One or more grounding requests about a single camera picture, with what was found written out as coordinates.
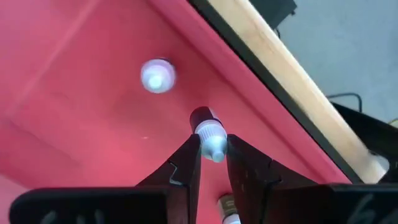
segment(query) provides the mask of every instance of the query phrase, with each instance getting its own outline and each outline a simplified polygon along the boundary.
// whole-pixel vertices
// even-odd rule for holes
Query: pink tray
[[[308,178],[349,182],[184,0],[5,0],[0,15],[0,223],[27,189],[137,184],[199,106]],[[158,57],[178,73],[161,95],[139,77]],[[230,190],[225,162],[203,160],[198,223],[221,223]]]

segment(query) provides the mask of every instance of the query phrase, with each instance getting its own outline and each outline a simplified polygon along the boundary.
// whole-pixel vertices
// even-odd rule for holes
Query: wooden edge
[[[235,89],[262,122],[278,135],[283,144],[289,147],[298,158],[301,158],[301,162],[305,164],[307,170],[296,170],[294,166],[284,162],[284,158],[273,157],[272,153],[269,154],[273,159],[277,159],[285,166],[320,184],[362,183],[352,168],[341,158],[265,67],[257,62],[263,68],[261,73],[266,73],[267,77],[273,79],[268,80],[268,83],[272,83],[272,88],[267,88],[251,70],[248,63],[239,58],[239,54],[228,45],[228,41],[221,38],[222,35],[216,32],[217,29],[211,28],[214,19],[207,18],[203,12],[216,16],[217,12],[207,1],[198,0],[195,3],[201,4],[204,11],[199,11],[198,5],[186,0],[149,0],[149,2],[169,24],[173,25],[195,46],[202,57],[214,66],[219,75]],[[220,21],[224,26],[228,26],[219,16],[215,21]],[[240,41],[232,30],[229,30],[228,37],[234,37]],[[276,89],[277,94],[273,94],[271,89]],[[270,152],[268,149],[259,149],[264,153]]]
[[[387,172],[248,0],[208,0],[365,183]]]

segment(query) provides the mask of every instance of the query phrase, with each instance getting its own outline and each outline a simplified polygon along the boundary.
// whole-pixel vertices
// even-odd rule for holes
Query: black plastic part
[[[234,135],[227,163],[242,224],[398,223],[396,185],[318,185]]]
[[[32,190],[12,204],[9,218],[11,224],[166,224],[168,194],[163,188]]]
[[[398,223],[397,200],[396,185],[330,184],[275,188],[267,195],[264,223]]]
[[[236,35],[234,30],[214,10],[208,1],[189,0],[191,5],[209,23],[210,26],[229,45],[236,55],[251,69],[271,93],[283,104],[289,113],[301,124],[304,130],[318,143],[330,159],[341,169],[352,183],[363,183],[354,170],[340,156],[338,151],[324,137],[322,132],[311,122],[298,104],[283,89],[279,82],[263,66],[259,59],[250,51],[246,44]]]
[[[370,151],[389,161],[381,182],[398,182],[398,129],[337,103],[333,106]]]
[[[11,205],[11,224],[195,224],[200,139],[188,140],[135,187],[39,189]]]
[[[272,186],[314,185],[239,137],[228,135],[227,165],[241,223],[263,223],[266,198]]]
[[[192,132],[194,133],[198,125],[207,120],[215,120],[222,125],[221,121],[213,114],[209,107],[201,106],[196,108],[189,117]]]

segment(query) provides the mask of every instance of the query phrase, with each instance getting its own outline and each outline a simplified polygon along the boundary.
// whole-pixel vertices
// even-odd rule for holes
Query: white bottle cap
[[[227,135],[224,127],[216,120],[206,120],[200,123],[195,132],[199,134],[201,154],[214,162],[224,160],[227,148]]]
[[[223,221],[223,224],[241,224],[238,214],[232,214],[226,217]]]
[[[163,59],[152,59],[141,68],[141,82],[151,93],[169,91],[175,82],[174,66]]]

